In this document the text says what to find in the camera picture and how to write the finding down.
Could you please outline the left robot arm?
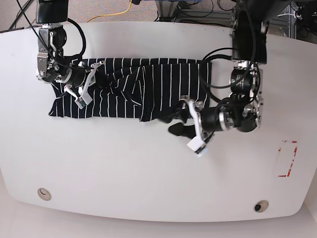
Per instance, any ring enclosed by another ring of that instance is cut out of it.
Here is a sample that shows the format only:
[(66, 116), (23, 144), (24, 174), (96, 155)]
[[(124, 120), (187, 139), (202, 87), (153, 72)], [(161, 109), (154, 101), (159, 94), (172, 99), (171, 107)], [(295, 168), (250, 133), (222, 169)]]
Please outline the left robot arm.
[[(266, 35), (269, 21), (281, 13), (289, 0), (239, 0), (233, 9), (232, 55), (219, 54), (214, 50), (199, 64), (199, 82), (215, 107), (204, 108), (190, 96), (182, 96), (173, 113), (161, 121), (179, 123), (168, 131), (176, 136), (190, 138), (187, 146), (201, 156), (215, 132), (236, 128), (250, 132), (260, 127), (263, 98), (259, 64), (267, 63)], [(237, 62), (230, 82), (226, 86), (208, 83), (208, 66), (216, 59)]]

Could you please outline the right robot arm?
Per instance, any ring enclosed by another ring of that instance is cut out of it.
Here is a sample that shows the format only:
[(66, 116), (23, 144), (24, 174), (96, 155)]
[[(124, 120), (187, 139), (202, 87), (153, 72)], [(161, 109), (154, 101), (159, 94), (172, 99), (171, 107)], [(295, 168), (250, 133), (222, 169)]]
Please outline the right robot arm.
[[(105, 62), (102, 60), (87, 65), (82, 61), (87, 46), (86, 37), (78, 23), (68, 18), (68, 3), (67, 0), (37, 1), (36, 23), (41, 24), (39, 32), (36, 33), (39, 49), (37, 78), (45, 83), (62, 84), (63, 93), (74, 97), (78, 108), (82, 109), (93, 101), (88, 89), (96, 83), (97, 69)], [(69, 22), (78, 29), (82, 39), (80, 53), (64, 55), (63, 47), (67, 34), (63, 22)]]

